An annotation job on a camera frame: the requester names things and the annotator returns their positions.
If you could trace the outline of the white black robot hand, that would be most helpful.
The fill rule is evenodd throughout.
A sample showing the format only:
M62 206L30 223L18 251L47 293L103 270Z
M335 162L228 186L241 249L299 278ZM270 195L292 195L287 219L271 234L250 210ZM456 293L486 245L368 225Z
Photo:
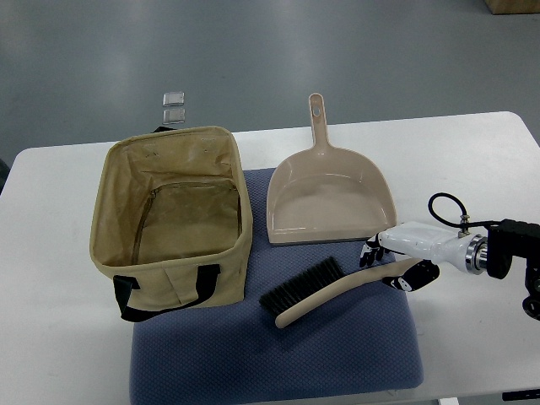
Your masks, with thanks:
M393 252L418 260L404 274L384 277L389 287L411 292L435 281L439 265L450 263L458 270L479 275L487 270L488 239L482 235L462 235L433 225L407 222L369 238L360 253L359 265L367 267Z

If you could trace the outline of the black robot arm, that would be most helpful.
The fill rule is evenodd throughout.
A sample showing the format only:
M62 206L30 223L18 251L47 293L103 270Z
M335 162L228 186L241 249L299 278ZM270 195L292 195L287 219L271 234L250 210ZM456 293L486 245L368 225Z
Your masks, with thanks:
M443 219L434 209L437 198L452 200L461 209L460 221L452 223ZM458 230L458 236L470 235L471 228L483 227L488 236L479 237L468 247L466 264L475 270L484 270L491 278L505 278L514 257L526 260L524 285L528 296L522 301L522 309L534 320L539 319L539 225L513 219L472 222L463 202L446 192L437 192L428 201L430 215L440 223Z

